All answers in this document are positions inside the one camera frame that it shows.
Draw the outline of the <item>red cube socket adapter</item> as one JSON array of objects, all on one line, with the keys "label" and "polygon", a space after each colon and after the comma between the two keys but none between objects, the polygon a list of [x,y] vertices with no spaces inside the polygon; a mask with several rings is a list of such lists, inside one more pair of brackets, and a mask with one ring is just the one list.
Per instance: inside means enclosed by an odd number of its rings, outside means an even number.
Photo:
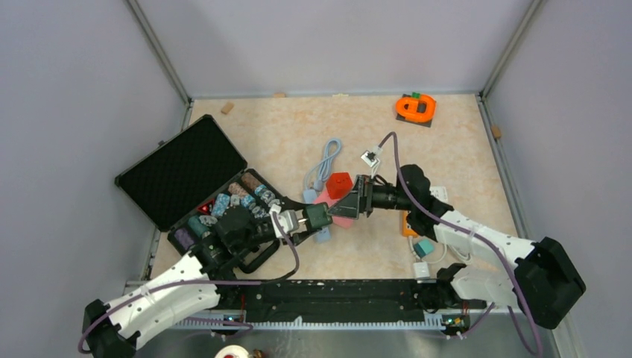
[{"label": "red cube socket adapter", "polygon": [[331,199],[343,198],[353,187],[353,180],[348,172],[334,172],[326,181],[326,191]]}]

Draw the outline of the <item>pink triangular power strip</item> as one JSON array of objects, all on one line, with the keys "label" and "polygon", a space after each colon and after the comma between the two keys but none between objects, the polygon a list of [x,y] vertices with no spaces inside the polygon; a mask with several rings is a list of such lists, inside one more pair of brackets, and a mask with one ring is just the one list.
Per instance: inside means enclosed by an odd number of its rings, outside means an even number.
[{"label": "pink triangular power strip", "polygon": [[[326,203],[329,207],[332,207],[334,204],[337,204],[338,202],[339,200],[331,198],[329,196],[329,193],[326,190],[322,191],[313,201],[314,204]],[[334,224],[344,229],[351,228],[353,223],[355,222],[354,219],[349,219],[349,218],[340,217],[340,216],[333,216],[332,221]]]}]

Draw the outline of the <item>dark green cube adapter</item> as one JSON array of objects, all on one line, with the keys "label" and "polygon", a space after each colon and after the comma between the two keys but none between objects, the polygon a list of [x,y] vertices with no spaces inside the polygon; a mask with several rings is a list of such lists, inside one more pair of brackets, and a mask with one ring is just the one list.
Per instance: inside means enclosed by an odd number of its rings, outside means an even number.
[{"label": "dark green cube adapter", "polygon": [[329,214],[329,205],[325,202],[310,204],[303,209],[304,225],[309,232],[328,227],[333,223]]}]

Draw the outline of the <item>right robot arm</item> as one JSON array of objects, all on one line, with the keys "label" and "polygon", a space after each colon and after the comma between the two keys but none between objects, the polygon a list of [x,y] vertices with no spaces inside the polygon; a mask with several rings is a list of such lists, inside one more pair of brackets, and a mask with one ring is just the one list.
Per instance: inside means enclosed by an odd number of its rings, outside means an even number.
[{"label": "right robot arm", "polygon": [[535,242],[479,224],[435,197],[430,184],[414,164],[399,168],[395,184],[359,175],[328,213],[357,219],[375,209],[401,210],[419,236],[459,248],[489,265],[453,263],[440,268],[435,282],[442,305],[485,301],[519,308],[539,327],[558,327],[587,289],[563,246],[550,237]]}]

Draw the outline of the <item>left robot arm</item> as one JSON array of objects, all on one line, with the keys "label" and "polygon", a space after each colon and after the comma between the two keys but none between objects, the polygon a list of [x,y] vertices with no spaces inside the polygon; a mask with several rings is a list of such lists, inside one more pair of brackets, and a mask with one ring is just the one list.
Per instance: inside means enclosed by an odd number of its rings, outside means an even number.
[{"label": "left robot arm", "polygon": [[86,306],[79,353],[133,357],[152,338],[189,315],[217,305],[234,306],[239,286],[263,284],[261,280],[221,279],[200,259],[207,248],[198,243],[171,268],[132,292]]}]

